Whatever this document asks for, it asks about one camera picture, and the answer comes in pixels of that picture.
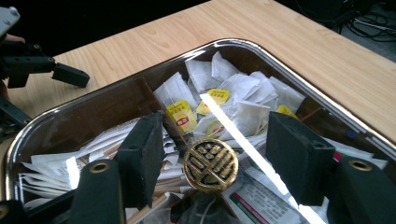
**table surface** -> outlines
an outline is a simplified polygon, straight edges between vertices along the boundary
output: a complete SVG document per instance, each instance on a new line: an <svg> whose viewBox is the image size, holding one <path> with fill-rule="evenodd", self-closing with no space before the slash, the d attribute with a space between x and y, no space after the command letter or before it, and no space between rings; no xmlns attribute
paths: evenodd
<svg viewBox="0 0 396 224"><path fill-rule="evenodd" d="M212 0L55 57L91 76L86 88L30 75L11 102L37 115L222 38L267 49L372 128L396 142L396 63L272 0ZM0 145L4 156L11 139Z"/></svg>

